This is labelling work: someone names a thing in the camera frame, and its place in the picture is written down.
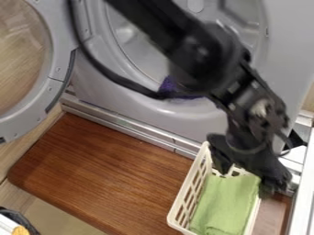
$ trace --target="wooden board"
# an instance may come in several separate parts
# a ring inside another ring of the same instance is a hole
[[[167,226],[166,216],[191,163],[66,114],[8,178],[110,234],[178,234]]]
[[[40,138],[40,136],[62,115],[57,104],[47,118],[25,136],[9,143],[0,144],[0,184],[6,179],[8,170]]]

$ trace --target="washing machine door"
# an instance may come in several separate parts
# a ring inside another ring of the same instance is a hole
[[[0,1],[0,142],[34,129],[58,101],[75,43],[66,1]]]

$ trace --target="yellow object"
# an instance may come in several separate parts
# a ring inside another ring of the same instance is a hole
[[[29,232],[23,226],[18,226],[13,230],[12,235],[29,235]]]

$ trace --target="black cable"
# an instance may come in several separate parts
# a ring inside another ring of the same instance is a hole
[[[78,33],[78,28],[76,26],[76,21],[75,21],[75,15],[74,15],[74,5],[72,0],[68,0],[68,7],[69,7],[69,13],[70,13],[70,19],[72,21],[73,25],[73,31],[74,35],[78,40],[80,49],[84,56],[87,58],[88,61],[91,62],[91,64],[99,71],[101,72],[107,79],[109,79],[111,82],[121,85],[125,88],[128,88],[129,90],[132,90],[134,92],[140,93],[142,95],[148,96],[149,98],[152,99],[157,99],[157,100],[164,100],[164,99],[170,99],[170,98],[176,98],[180,97],[183,94],[178,94],[176,92],[155,92],[152,91],[151,89],[135,83],[131,81],[128,78],[125,78],[123,76],[118,75],[117,73],[111,71],[108,69],[102,62],[97,60],[90,52],[89,50],[85,47],[84,43],[81,41],[80,35]]]

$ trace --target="plastic basket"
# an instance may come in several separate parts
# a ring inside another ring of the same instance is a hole
[[[181,231],[183,234],[196,235],[194,232],[188,230],[188,228],[190,220],[196,211],[196,206],[201,196],[206,177],[212,174],[222,176],[217,170],[212,169],[212,159],[208,146],[208,142],[202,144],[167,216],[168,225],[173,229]],[[223,177],[233,177],[244,174],[250,173],[233,166],[229,173],[223,175]],[[260,202],[261,200],[257,196],[243,235],[252,234]]]

